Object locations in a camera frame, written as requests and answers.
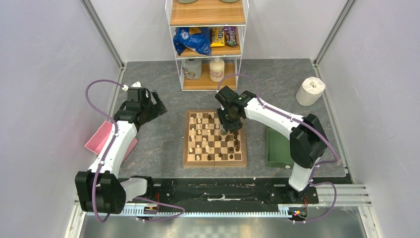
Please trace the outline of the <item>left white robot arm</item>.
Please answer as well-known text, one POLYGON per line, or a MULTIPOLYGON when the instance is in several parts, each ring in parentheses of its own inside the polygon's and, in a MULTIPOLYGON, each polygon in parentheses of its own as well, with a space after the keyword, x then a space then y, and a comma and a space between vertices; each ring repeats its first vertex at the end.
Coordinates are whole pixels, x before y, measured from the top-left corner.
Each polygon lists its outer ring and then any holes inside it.
POLYGON ((87 171, 79 171, 75 185, 80 206, 85 212, 120 214, 125 203, 138 197, 151 202, 155 197, 153 179, 147 176, 131 176, 119 181, 120 166, 132 140, 140 127, 167 111, 157 91, 132 87, 113 119, 110 137, 97 159, 87 171))

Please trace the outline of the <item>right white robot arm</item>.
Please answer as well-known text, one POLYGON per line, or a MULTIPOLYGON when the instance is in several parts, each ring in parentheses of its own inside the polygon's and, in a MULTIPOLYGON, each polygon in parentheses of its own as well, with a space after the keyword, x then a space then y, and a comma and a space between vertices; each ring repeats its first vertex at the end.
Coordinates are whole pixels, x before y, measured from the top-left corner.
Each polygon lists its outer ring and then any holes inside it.
POLYGON ((228 86, 218 90, 215 98, 221 105, 216 112, 223 130, 234 133, 242 128, 244 119, 250 119, 274 129, 289 140, 294 166, 286 197, 293 203, 304 199, 314 167, 328 146, 319 119, 313 114, 304 117, 289 113, 252 92, 237 94, 228 86))

